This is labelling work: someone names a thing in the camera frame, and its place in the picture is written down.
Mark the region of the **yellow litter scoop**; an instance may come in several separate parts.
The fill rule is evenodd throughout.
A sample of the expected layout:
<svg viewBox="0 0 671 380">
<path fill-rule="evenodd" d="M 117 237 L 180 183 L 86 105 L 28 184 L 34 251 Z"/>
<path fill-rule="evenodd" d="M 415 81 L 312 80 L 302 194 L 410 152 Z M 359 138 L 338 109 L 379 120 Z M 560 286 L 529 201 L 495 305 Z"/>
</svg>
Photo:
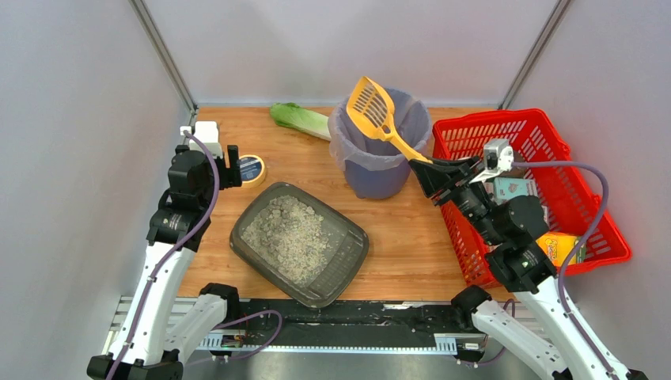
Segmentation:
<svg viewBox="0 0 671 380">
<path fill-rule="evenodd" d="M 355 85 L 346 105 L 351 121 L 365 137 L 391 143 L 409 161 L 431 163 L 396 130 L 395 106 L 386 90 L 366 76 Z"/>
</svg>

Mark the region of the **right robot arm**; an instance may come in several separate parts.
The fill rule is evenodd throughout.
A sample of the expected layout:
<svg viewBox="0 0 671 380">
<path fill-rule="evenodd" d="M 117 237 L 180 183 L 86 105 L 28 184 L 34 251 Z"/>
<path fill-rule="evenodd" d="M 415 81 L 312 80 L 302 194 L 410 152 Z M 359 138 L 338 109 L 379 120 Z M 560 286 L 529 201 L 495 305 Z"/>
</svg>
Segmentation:
<svg viewBox="0 0 671 380">
<path fill-rule="evenodd" d="M 463 321 L 497 340 L 542 379 L 642 379 L 644 373 L 618 360 L 575 308 L 557 268 L 537 244 L 548 231 L 536 196 L 495 203 L 483 181 L 516 166 L 478 157 L 458 161 L 417 158 L 409 162 L 427 198 L 452 203 L 492 250 L 491 274 L 534 316 L 538 336 L 508 314 L 482 288 L 471 285 L 453 298 Z"/>
</svg>

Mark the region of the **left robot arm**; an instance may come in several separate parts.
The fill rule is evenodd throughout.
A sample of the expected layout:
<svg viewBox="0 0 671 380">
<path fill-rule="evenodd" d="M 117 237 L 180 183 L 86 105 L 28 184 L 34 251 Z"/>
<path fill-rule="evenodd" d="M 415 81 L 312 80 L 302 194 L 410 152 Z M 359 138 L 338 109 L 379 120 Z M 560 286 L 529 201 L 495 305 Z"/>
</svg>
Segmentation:
<svg viewBox="0 0 671 380">
<path fill-rule="evenodd" d="M 169 187 L 150 218 L 141 279 L 119 335 L 108 351 L 90 359 L 91 379 L 180 379 L 203 339 L 227 317 L 240 315 L 238 289 L 205 285 L 174 325 L 169 318 L 182 280 L 195 258 L 218 193 L 241 186 L 238 148 L 179 145 L 168 171 Z"/>
</svg>

